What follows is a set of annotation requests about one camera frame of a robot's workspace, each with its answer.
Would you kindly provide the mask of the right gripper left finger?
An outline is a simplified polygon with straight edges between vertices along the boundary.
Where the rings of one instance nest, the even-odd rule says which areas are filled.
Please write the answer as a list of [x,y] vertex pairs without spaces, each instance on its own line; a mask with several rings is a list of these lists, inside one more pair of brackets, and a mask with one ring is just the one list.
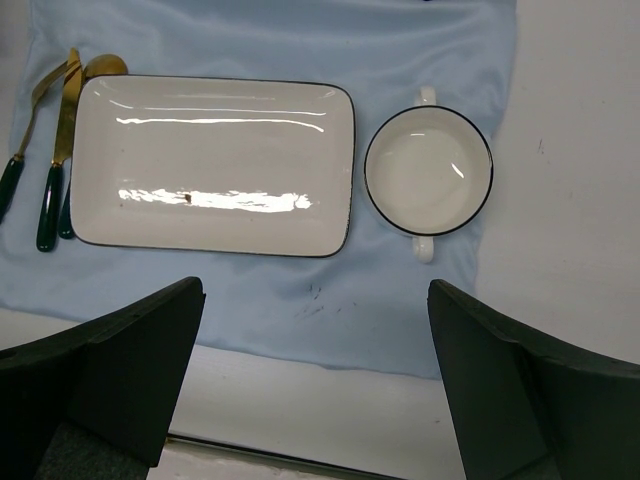
[[159,464],[205,304],[186,277],[1,352],[4,479],[144,479]]

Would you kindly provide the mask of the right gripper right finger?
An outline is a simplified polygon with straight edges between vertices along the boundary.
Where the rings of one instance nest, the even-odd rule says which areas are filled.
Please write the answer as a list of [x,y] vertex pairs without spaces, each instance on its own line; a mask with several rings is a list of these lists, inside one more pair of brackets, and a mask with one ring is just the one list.
[[639,367],[512,319],[444,280],[428,315],[469,479],[636,479]]

